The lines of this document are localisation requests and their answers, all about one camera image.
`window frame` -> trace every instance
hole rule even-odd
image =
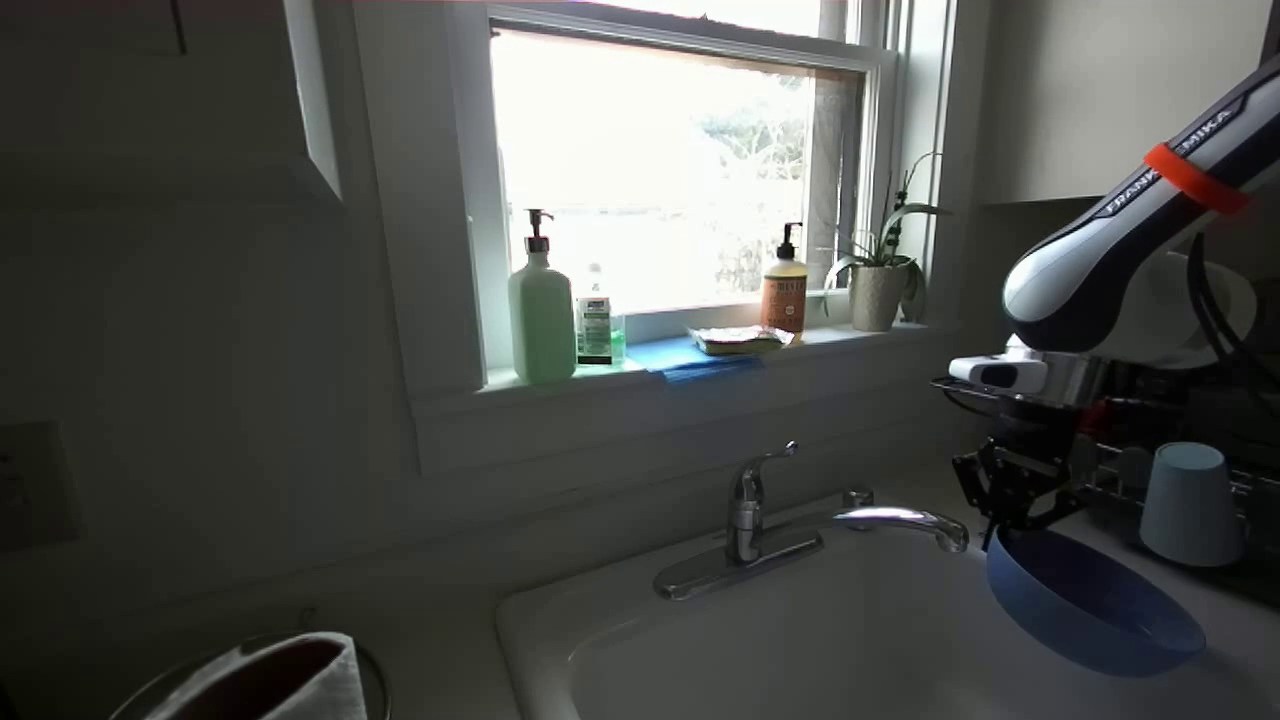
[[[727,23],[659,13],[595,5],[553,3],[530,6],[504,3],[456,3],[449,8],[451,73],[458,128],[458,155],[463,200],[474,263],[475,295],[481,328],[483,366],[512,363],[511,319],[507,278],[511,274],[508,217],[498,161],[494,122],[493,73],[489,36],[494,26],[609,42],[763,63],[863,73],[865,78],[860,120],[856,228],[874,228],[883,222],[891,168],[896,160],[895,117],[900,105],[897,53],[884,49],[884,22],[893,12],[884,0],[849,0],[849,13],[858,13],[858,44],[820,37],[781,35]],[[842,223],[840,242],[849,250],[854,227]],[[812,291],[809,316],[818,324],[847,322],[845,291]],[[640,313],[627,316],[630,342],[678,334],[689,325],[750,324],[759,304],[726,302],[682,310]]]

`cabinet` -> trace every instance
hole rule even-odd
[[[995,0],[978,197],[1103,195],[1257,68],[1271,0]]]
[[[338,190],[312,0],[5,0],[0,87],[6,199]]]

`chrome faucet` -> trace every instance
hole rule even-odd
[[[753,457],[735,474],[730,487],[728,528],[723,550],[712,550],[677,562],[654,578],[654,589],[667,600],[690,597],[742,582],[823,547],[819,528],[841,525],[855,530],[878,527],[922,530],[947,552],[969,547],[969,530],[960,523],[923,510],[881,507],[868,489],[846,491],[838,512],[815,512],[764,529],[764,483],[760,468],[796,454],[792,441],[777,452]]]

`electrical outlet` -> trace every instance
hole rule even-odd
[[[78,537],[78,512],[58,425],[0,425],[0,551]]]

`paper towel roll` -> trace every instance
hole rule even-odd
[[[367,720],[356,643],[339,633],[246,642],[210,660],[147,720]]]

